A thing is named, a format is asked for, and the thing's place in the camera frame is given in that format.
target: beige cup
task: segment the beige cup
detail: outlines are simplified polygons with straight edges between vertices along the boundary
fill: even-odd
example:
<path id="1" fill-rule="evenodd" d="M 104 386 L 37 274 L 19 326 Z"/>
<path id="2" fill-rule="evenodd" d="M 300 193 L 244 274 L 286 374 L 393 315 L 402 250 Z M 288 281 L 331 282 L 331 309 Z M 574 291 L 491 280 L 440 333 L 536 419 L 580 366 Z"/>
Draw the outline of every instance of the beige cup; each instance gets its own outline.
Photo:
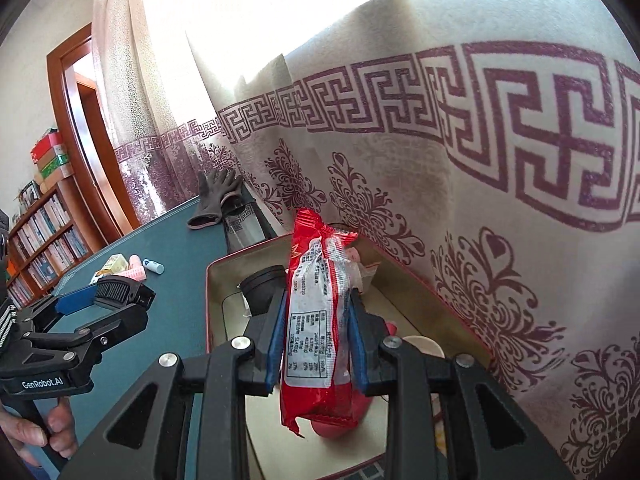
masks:
<path id="1" fill-rule="evenodd" d="M 403 337 L 405 341 L 414 345 L 423 354 L 435 355 L 436 357 L 444 357 L 444 352 L 438 343 L 433 339 L 423 335 L 408 335 Z"/>

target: red snack package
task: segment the red snack package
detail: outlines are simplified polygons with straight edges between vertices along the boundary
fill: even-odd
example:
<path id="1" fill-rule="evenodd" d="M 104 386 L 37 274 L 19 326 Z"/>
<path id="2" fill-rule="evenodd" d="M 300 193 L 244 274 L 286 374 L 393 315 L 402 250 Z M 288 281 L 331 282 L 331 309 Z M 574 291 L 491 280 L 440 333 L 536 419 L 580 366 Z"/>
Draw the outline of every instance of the red snack package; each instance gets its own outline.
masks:
<path id="1" fill-rule="evenodd" d="M 358 424 L 351 413 L 346 319 L 351 282 L 344 254 L 356 237 L 323 224 L 310 209 L 296 216 L 280 383 L 282 425 L 296 434 L 297 416 L 344 428 Z"/>

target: black cylindrical object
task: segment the black cylindrical object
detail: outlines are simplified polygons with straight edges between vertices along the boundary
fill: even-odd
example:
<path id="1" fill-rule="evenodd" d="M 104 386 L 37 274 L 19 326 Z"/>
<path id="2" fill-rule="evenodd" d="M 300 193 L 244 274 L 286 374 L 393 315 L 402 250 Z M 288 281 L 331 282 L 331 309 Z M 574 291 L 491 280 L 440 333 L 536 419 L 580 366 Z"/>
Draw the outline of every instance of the black cylindrical object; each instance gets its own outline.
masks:
<path id="1" fill-rule="evenodd" d="M 277 288 L 287 288 L 287 274 L 281 265 L 258 270 L 240 282 L 240 290 L 249 304 L 252 316 L 268 311 Z"/>

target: white wall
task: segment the white wall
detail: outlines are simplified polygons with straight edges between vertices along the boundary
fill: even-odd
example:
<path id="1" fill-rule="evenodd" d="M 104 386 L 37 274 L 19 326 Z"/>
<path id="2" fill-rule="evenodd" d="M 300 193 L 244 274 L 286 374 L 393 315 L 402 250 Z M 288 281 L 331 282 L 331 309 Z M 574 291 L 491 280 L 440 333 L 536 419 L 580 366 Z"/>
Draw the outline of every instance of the white wall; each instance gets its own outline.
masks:
<path id="1" fill-rule="evenodd" d="M 55 126 L 47 54 L 91 22 L 93 0 L 31 0 L 0 45 L 0 209 L 33 177 L 30 150 Z"/>

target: table top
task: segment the table top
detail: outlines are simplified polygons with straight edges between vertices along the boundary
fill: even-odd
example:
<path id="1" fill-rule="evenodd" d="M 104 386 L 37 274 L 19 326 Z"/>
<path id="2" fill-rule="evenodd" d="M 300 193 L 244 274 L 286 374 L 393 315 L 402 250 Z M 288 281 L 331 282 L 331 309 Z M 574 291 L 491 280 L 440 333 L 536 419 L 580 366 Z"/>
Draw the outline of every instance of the table top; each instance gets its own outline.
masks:
<path id="1" fill-rule="evenodd" d="M 92 371 L 94 389 L 71 399 L 81 443 L 161 354 L 174 352 L 187 358 L 205 352 L 206 269 L 212 261 L 225 256 L 227 250 L 222 224 L 197 231 L 187 228 L 186 222 L 197 200 L 185 202 L 94 254 L 71 270 L 56 287 L 56 294 L 65 294 L 88 285 L 111 254 L 122 253 L 127 259 L 137 254 L 141 259 L 164 265 L 162 275 L 148 270 L 143 282 L 156 293 L 148 311 L 146 330 L 105 352 L 102 363 Z M 64 317 L 52 332 L 73 332 L 76 327 L 106 313 L 101 307 L 90 306 Z M 199 399 L 194 402 L 194 410 L 199 410 Z M 188 479 L 194 478 L 197 426 L 197 423 L 191 425 Z"/>

